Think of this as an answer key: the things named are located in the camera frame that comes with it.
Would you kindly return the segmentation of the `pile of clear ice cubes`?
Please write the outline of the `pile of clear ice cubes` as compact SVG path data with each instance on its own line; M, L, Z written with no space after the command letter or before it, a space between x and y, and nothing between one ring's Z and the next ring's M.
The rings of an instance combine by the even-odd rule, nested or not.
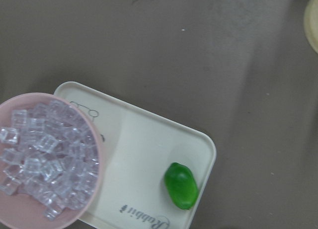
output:
M98 180L97 144L83 117L59 101L14 109L10 125L0 129L5 163L0 189L27 194L52 221L65 209L80 210Z

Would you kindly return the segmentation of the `pink bowl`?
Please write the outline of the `pink bowl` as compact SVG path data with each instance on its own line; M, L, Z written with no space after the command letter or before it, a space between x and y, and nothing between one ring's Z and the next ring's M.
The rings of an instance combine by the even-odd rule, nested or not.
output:
M83 117L86 124L92 131L97 144L99 159L98 180L95 191L88 204L80 210L65 209L54 220L50 221L44 216L45 206L31 198L27 194L7 195L0 190L0 221L13 229L63 229L79 219L93 204L94 199L99 193L99 188L103 179L105 166L105 153L101 135L94 125L93 121L78 108L75 104L60 97L47 93L26 93L15 96L0 106L0 127L10 125L10 113L14 109L33 108L38 103L49 103L52 100L59 100L72 107L79 115ZM0 143L0 153L4 150L4 144ZM4 179L3 170L5 163L0 161L0 181Z

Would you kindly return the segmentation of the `cream plastic tray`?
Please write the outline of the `cream plastic tray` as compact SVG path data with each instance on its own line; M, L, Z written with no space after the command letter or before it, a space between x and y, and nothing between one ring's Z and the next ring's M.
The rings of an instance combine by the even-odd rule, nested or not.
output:
M69 81L55 95L74 104L102 136L105 161L99 193L81 220L97 229L187 229L196 207L179 209L163 176L173 162L193 173L203 193L216 159L206 134Z

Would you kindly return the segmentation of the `green lime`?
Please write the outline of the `green lime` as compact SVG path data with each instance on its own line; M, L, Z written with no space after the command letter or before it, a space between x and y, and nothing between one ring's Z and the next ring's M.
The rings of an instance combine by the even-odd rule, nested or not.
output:
M199 190L192 171L173 162L164 173L164 184L172 202L182 210L190 210L196 203Z

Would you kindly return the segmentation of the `wooden mug tree stand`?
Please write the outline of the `wooden mug tree stand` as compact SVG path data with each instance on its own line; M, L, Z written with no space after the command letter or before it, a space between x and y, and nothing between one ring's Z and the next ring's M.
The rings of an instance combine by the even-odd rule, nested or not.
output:
M318 53L318 0L309 0L305 8L304 32L308 43Z

